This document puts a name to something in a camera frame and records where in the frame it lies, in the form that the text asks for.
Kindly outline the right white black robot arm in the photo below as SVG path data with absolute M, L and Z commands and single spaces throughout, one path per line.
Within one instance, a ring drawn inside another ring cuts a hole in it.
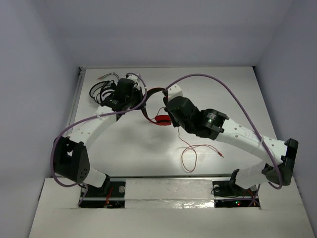
M 262 162 L 247 169 L 236 169 L 226 184 L 230 192 L 241 194 L 250 187 L 271 182 L 289 186 L 293 176 L 298 141 L 276 140 L 239 125 L 214 109 L 199 110 L 188 98 L 177 96 L 166 103 L 174 127 L 187 133 L 237 147 Z

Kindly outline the red black headphones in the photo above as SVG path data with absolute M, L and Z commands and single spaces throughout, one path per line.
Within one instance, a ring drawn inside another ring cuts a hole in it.
M 151 99 L 151 97 L 157 93 L 161 93 L 162 103 L 157 102 L 157 96 L 154 96 L 154 99 Z M 160 111 L 165 110 L 165 99 L 167 98 L 165 88 L 155 87 L 147 91 L 146 99 L 141 106 L 141 112 L 149 124 L 157 126 L 172 125 L 171 118 L 167 112 L 165 112 L 165 114 L 160 114 Z

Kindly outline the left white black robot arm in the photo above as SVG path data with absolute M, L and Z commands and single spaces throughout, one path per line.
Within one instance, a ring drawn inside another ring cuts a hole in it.
M 114 90 L 93 116 L 64 129 L 55 139 L 51 152 L 50 167 L 54 180 L 66 187 L 56 177 L 60 175 L 72 181 L 73 185 L 90 185 L 98 195 L 106 195 L 110 190 L 107 175 L 91 167 L 88 151 L 101 134 L 123 115 L 141 109 L 147 92 L 140 75 L 129 73 L 115 84 Z

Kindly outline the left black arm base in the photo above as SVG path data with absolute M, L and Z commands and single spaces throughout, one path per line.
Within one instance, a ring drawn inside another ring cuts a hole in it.
M 81 187 L 79 197 L 80 208 L 125 208 L 124 180 L 106 180 L 102 187 L 96 188 L 92 185 Z

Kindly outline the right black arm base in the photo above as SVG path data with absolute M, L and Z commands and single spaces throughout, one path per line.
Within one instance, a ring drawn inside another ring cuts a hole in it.
M 211 194 L 215 197 L 215 208 L 238 208 L 257 207 L 260 208 L 258 192 L 260 187 L 244 189 L 239 187 L 236 177 L 239 169 L 233 171 L 230 180 L 219 180 L 212 183 Z

